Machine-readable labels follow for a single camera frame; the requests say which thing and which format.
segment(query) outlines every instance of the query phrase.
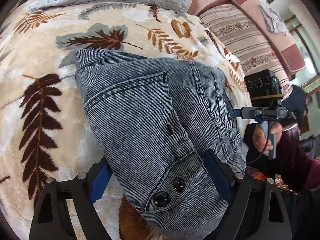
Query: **bed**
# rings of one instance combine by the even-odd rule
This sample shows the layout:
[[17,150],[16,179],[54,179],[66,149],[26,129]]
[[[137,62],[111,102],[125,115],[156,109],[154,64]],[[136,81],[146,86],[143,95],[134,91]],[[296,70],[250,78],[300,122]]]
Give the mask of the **bed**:
[[[225,74],[234,108],[251,106],[236,57],[197,16],[156,5],[94,2],[34,9],[22,0],[0,29],[0,209],[21,240],[48,177],[74,178],[103,153],[74,79],[78,49],[115,49],[145,57],[200,61]],[[248,120],[238,120],[244,135]],[[68,202],[78,239],[85,239]],[[94,207],[112,239],[163,239],[135,211],[113,176]]]

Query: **maroon sleeve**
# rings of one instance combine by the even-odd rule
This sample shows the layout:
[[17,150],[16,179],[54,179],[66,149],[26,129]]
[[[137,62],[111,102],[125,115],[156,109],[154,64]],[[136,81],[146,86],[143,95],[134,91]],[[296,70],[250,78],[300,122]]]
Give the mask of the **maroon sleeve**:
[[277,157],[272,161],[272,164],[274,170],[281,175],[289,188],[300,191],[306,184],[312,160],[295,141],[283,133],[277,144]]

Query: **striped sofa cushion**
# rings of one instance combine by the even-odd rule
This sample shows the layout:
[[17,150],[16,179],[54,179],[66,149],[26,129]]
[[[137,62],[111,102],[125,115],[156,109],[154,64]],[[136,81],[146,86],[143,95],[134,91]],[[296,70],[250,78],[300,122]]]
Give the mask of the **striped sofa cushion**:
[[222,4],[201,14],[199,18],[241,60],[245,75],[265,69],[273,71],[287,98],[292,92],[288,75],[265,36],[235,5]]

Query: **gray handle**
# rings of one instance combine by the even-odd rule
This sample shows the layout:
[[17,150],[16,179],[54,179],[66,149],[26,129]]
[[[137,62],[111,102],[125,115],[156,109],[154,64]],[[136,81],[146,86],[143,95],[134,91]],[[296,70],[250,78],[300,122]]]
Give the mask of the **gray handle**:
[[271,144],[273,145],[273,149],[268,152],[268,160],[273,160],[276,158],[276,135],[270,133],[270,129],[274,124],[275,121],[269,122],[269,124],[267,121],[258,123],[258,127],[264,132],[265,137],[267,137],[269,133],[269,139],[271,140]]

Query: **striped denim garment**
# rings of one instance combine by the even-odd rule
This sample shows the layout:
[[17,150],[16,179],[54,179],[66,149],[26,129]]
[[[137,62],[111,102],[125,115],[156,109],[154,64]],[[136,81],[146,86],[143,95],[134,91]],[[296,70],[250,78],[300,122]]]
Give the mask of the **striped denim garment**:
[[[84,110],[132,206],[168,239],[203,239],[228,204],[203,166],[212,149],[244,173],[247,146],[236,127],[218,68],[105,49],[75,52]],[[177,192],[173,180],[182,177]],[[167,192],[157,207],[153,196]]]

